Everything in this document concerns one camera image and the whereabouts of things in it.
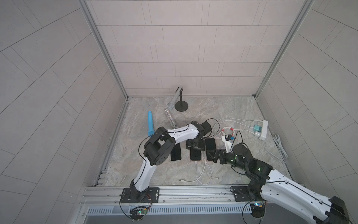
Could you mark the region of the phone with pink case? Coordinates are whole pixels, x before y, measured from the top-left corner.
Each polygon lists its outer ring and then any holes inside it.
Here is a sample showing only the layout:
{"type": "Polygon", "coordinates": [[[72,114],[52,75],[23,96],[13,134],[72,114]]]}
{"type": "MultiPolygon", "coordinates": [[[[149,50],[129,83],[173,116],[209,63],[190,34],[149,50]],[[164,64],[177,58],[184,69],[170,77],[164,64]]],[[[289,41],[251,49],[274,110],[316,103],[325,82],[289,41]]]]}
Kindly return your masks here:
{"type": "Polygon", "coordinates": [[[200,149],[190,149],[190,160],[191,161],[201,161],[201,150],[200,149]]]}

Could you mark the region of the phone with grey case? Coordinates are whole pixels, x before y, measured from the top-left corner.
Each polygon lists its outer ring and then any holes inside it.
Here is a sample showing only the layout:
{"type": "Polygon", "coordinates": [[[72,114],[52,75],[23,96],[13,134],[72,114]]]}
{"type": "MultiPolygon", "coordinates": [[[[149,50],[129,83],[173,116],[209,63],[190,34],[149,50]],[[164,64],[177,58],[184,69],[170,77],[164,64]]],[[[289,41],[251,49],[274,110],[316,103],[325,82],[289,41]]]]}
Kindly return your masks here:
{"type": "Polygon", "coordinates": [[[180,143],[176,144],[170,155],[171,161],[180,161],[182,159],[180,143]]]}

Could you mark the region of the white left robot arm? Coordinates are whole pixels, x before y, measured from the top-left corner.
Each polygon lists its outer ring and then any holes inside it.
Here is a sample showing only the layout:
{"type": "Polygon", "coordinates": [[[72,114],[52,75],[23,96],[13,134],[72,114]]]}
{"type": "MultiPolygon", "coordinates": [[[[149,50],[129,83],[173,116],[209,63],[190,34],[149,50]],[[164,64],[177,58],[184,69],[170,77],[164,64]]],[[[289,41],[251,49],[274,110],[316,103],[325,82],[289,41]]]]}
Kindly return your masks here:
{"type": "Polygon", "coordinates": [[[197,146],[199,141],[212,131],[208,122],[190,122],[176,129],[160,127],[144,144],[143,163],[138,175],[130,183],[130,194],[136,197],[146,195],[150,180],[156,168],[168,159],[175,145],[190,141],[197,146]]]}

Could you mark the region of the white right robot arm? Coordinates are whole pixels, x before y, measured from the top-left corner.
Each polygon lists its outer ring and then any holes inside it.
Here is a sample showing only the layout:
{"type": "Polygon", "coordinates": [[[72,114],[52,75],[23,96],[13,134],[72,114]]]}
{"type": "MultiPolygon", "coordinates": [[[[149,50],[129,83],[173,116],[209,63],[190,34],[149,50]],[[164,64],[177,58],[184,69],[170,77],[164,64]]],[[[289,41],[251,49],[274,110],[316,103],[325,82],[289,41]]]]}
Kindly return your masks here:
{"type": "Polygon", "coordinates": [[[209,159],[243,170],[250,179],[246,196],[252,201],[268,201],[298,215],[310,224],[349,224],[348,210],[339,197],[326,196],[296,183],[271,165],[253,157],[245,143],[228,151],[206,144],[209,159]]]}

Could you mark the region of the glittery silver microphone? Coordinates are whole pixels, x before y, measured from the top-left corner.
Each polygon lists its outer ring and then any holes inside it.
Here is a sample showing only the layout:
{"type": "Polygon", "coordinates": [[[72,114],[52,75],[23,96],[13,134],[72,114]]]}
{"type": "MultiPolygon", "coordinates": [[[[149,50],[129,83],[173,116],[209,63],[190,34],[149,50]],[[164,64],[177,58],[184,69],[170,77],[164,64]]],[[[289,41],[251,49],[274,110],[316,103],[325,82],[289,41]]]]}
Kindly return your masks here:
{"type": "Polygon", "coordinates": [[[166,117],[167,117],[167,119],[168,119],[168,121],[169,121],[169,123],[170,123],[172,129],[177,129],[177,128],[178,128],[178,125],[177,125],[177,123],[176,123],[174,117],[172,116],[170,110],[166,108],[166,109],[164,110],[164,112],[165,112],[165,115],[166,115],[166,117]]]}

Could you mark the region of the teal charger plug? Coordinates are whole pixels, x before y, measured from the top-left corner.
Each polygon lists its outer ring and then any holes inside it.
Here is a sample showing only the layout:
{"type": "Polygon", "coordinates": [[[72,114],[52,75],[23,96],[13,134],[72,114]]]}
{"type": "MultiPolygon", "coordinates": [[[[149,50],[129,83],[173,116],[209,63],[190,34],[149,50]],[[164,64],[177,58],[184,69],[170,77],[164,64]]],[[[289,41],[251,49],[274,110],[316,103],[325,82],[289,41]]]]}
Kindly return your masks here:
{"type": "Polygon", "coordinates": [[[262,130],[262,127],[259,126],[259,125],[254,125],[253,130],[254,130],[255,132],[259,132],[259,133],[260,133],[261,130],[262,130]]]}

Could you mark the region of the black microphone stand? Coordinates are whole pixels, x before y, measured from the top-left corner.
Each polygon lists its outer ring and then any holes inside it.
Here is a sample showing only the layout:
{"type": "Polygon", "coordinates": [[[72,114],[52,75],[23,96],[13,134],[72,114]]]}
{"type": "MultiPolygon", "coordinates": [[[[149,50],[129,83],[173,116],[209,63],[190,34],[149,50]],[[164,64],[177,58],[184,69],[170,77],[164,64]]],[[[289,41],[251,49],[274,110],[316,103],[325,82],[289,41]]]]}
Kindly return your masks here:
{"type": "Polygon", "coordinates": [[[181,88],[180,90],[179,90],[179,101],[178,102],[176,102],[176,104],[175,104],[175,109],[177,110],[177,111],[179,111],[179,112],[184,112],[184,111],[186,111],[187,109],[188,109],[188,103],[187,102],[185,102],[185,101],[183,101],[183,99],[182,99],[182,92],[183,92],[183,89],[181,88]]]}

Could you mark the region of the white power strip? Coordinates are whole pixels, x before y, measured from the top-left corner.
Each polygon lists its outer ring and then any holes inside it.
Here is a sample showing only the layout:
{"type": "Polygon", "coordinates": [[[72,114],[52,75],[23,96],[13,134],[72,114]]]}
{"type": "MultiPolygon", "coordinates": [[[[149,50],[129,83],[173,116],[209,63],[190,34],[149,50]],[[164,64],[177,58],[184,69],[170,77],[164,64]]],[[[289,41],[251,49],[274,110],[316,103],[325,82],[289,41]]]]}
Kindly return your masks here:
{"type": "Polygon", "coordinates": [[[267,120],[263,120],[262,129],[261,129],[260,133],[261,134],[260,134],[259,140],[261,140],[261,141],[266,140],[267,133],[268,133],[268,121],[267,120]]]}

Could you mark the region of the white silver microphone in stand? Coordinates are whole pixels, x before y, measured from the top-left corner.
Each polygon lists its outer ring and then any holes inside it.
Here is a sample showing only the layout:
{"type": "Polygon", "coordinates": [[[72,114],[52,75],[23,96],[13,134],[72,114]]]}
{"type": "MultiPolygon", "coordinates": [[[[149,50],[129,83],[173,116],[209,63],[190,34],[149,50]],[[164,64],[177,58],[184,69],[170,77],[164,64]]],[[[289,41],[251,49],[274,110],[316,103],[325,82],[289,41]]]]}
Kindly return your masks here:
{"type": "Polygon", "coordinates": [[[182,87],[180,86],[175,91],[174,96],[172,97],[171,101],[167,104],[167,109],[169,111],[171,111],[175,107],[175,104],[177,103],[178,98],[180,97],[181,91],[182,91],[182,87]]]}

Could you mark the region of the blue microphone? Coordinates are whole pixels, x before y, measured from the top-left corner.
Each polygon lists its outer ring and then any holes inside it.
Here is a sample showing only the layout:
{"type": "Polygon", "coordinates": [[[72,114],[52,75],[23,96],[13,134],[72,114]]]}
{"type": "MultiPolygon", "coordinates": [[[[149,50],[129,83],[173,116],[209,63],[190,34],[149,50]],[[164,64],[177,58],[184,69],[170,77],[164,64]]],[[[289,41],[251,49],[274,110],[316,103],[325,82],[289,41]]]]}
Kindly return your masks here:
{"type": "Polygon", "coordinates": [[[154,123],[153,123],[153,113],[152,111],[148,112],[148,135],[152,136],[155,133],[154,123]]]}

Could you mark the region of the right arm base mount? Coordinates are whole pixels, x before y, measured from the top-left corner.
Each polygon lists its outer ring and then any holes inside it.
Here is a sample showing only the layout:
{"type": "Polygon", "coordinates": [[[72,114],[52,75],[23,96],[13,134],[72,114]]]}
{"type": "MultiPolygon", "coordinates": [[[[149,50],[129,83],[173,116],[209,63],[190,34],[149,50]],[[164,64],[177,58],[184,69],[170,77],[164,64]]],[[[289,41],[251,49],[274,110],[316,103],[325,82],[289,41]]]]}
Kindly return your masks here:
{"type": "Polygon", "coordinates": [[[247,186],[231,186],[230,192],[234,195],[236,202],[256,201],[258,198],[250,193],[247,186]]]}

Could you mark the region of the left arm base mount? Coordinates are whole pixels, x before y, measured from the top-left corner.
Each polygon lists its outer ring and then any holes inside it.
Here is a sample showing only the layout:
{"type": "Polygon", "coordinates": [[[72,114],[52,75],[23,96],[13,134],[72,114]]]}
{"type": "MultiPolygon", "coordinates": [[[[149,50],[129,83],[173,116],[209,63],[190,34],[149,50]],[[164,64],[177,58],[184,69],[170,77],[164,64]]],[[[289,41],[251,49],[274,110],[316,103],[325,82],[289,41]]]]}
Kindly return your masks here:
{"type": "Polygon", "coordinates": [[[137,191],[134,187],[124,188],[121,194],[120,203],[157,203],[160,188],[151,188],[143,192],[137,191]]]}

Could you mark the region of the aluminium front rail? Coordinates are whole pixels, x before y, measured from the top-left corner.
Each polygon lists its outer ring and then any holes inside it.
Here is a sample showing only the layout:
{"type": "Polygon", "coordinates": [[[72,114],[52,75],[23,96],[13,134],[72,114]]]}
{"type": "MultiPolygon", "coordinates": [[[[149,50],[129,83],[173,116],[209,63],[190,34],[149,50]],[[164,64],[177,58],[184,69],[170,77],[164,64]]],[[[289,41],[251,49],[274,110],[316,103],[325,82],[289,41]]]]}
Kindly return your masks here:
{"type": "Polygon", "coordinates": [[[120,203],[124,187],[88,187],[79,201],[74,222],[86,217],[129,216],[137,206],[150,206],[148,215],[252,213],[265,201],[236,202],[231,185],[158,186],[157,203],[120,203]]]}

